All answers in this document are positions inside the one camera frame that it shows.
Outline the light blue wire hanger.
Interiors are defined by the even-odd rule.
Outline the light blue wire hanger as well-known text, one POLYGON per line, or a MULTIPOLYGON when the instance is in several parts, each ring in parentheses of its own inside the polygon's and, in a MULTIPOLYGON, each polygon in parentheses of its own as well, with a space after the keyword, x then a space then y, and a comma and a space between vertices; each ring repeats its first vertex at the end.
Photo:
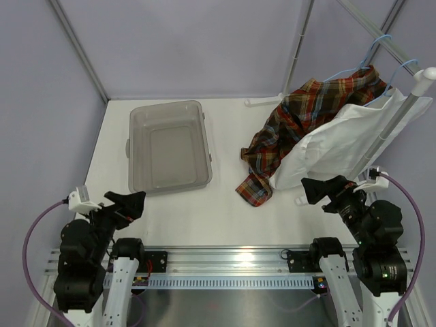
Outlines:
POLYGON ((337 72, 334 75, 330 76, 329 78, 325 79, 324 82, 334 80, 335 78, 338 78, 341 74, 344 74, 344 73, 355 72, 359 69, 368 69, 368 67, 365 65, 365 63, 368 61, 370 54, 372 53, 372 51, 376 47, 376 45, 379 45, 379 43, 382 40, 386 40, 386 39, 391 40, 392 36, 390 34, 383 34, 383 35, 375 38, 373 40, 372 44, 369 46, 367 52, 365 53, 364 58, 361 60, 361 62, 359 62, 359 64, 356 67, 351 68, 351 69, 345 69, 345 70, 342 70, 340 72, 337 72))

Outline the red plaid shirt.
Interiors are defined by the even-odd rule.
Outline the red plaid shirt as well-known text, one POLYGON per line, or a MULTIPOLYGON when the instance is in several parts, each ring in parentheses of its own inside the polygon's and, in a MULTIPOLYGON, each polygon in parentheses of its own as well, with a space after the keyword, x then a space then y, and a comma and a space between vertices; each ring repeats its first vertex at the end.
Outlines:
POLYGON ((249 174, 236 188, 237 194, 251 206, 261 206, 273 195, 270 177, 304 136, 333 120, 344 105, 362 106, 389 88, 373 65, 347 78, 305 82, 281 101, 250 145, 240 150, 249 174))

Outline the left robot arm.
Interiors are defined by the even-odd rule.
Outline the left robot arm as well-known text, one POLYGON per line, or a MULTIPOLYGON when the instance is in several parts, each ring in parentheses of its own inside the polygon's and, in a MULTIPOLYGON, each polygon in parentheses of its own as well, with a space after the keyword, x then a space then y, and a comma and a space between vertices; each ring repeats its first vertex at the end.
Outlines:
POLYGON ((136 273, 153 269, 139 238, 112 240, 117 230, 141 218, 145 192, 104 196, 110 206, 90 201, 86 187, 67 198, 69 209, 82 217, 61 231, 54 292, 72 326, 126 326, 136 273))

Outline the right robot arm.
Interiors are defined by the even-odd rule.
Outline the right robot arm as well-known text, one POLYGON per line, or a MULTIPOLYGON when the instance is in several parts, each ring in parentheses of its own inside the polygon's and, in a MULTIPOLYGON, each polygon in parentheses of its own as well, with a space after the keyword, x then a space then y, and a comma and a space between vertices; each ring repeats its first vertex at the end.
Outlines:
POLYGON ((362 186, 344 176, 327 181, 303 178, 301 183, 309 204, 330 200, 323 211, 338 214, 357 243, 352 263, 361 300, 345 275, 348 264, 338 238, 316 238, 309 247, 309 264, 325 274, 339 325, 396 326, 396 314, 407 298, 408 279, 397 247, 403 234, 401 209, 385 200, 367 204, 362 186))

